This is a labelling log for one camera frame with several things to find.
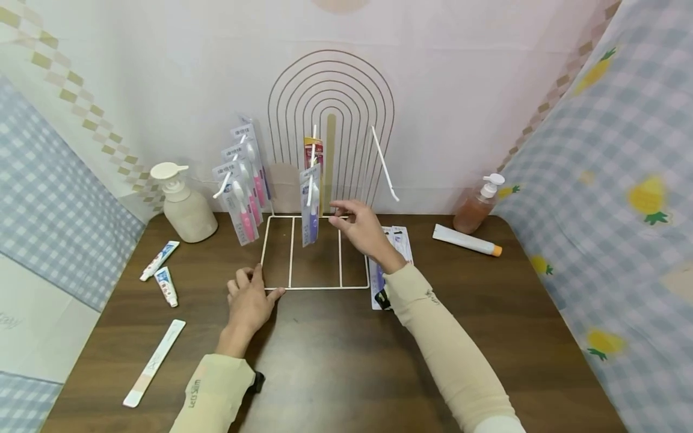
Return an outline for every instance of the yellow pineapple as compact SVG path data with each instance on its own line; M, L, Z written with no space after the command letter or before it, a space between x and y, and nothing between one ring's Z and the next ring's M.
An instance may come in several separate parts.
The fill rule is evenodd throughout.
M498 190L498 199L503 200L506 198L508 195L511 194L516 194L520 192L520 186L519 185L513 185L512 187L507 187L507 188L501 188Z
M583 171L582 173L580 173L580 177L578 177L578 180L583 184L589 186L595 183L595 174L594 172L591 172L589 170Z
M590 330L587 334L587 342L590 345L587 351L601 361L606 361L607 355L615 355L626 347L626 342L621 337L599 329Z
M616 47L613 47L611 50L607 51L606 54L604 54L604 56L602 56L602 58L597 62L597 64L593 66L592 69L587 71L587 73L582 77L580 82L577 83L577 86L575 87L575 91L573 92L575 96L578 96L584 89L587 89L589 86L602 79L604 74L611 66L611 59L613 58L614 54L616 54Z
M554 268L542 256L532 256L529 260L537 274L553 275Z
M663 213L666 187L657 176L650 176L628 192L628 202L633 209L645 215L645 222L654 226L658 222L669 223L669 216Z

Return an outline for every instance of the arm sleeve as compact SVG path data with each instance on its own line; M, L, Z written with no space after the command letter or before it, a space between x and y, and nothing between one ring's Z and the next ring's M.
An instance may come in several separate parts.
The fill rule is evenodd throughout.
M413 265L385 275L385 291L411 332L457 423L468 433L524 433L491 365Z
M188 382L170 433L227 433L253 381L255 372L245 360L205 355Z

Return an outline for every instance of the brown tabletop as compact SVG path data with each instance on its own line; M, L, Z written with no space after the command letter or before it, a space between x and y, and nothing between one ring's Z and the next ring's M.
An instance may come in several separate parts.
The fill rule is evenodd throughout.
M227 320L227 279L259 262L263 243L239 247L227 214L199 244L182 243L166 262L179 307L153 279L138 278L177 236L163 215L147 226L82 355L45 423L53 432L167 432L198 362ZM541 285L510 227L490 217L477 236L499 258L431 238L450 216L382 215L406 226L414 262L481 348L525 429L625 432L613 406ZM337 231L321 220L319 242L303 249L295 228L293 286L338 285ZM274 219L265 257L268 287L288 280L290 220ZM261 227L264 237L265 226ZM363 256L344 242L345 285L365 283ZM122 406L173 319L187 325L135 409ZM368 290L289 291L258 333L248 362L267 377L247 396L232 432L458 432L416 344L391 312L371 310Z

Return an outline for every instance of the blue gingham fabric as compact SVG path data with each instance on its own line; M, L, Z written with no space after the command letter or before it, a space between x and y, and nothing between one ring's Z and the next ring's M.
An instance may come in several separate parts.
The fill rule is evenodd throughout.
M0 184L0 252L101 311L144 224L4 77Z
M0 373L0 433L38 432L62 385Z
M693 305L661 283L693 260L691 23L624 2L495 209L633 433L693 431Z

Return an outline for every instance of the beige pump bottle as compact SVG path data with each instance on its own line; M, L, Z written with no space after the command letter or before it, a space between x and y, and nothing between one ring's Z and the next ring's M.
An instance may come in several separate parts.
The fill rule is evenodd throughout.
M162 162L150 171L166 194L164 215L178 236L187 243L195 243L212 236L219 223L202 194L191 190L179 177L188 166Z
M457 211L453 220L455 230L471 235L493 210L498 200L495 194L498 192L498 187L505 183L505 178L498 173L493 173L490 176L484 176L484 180L487 181L484 187L478 193L467 197Z

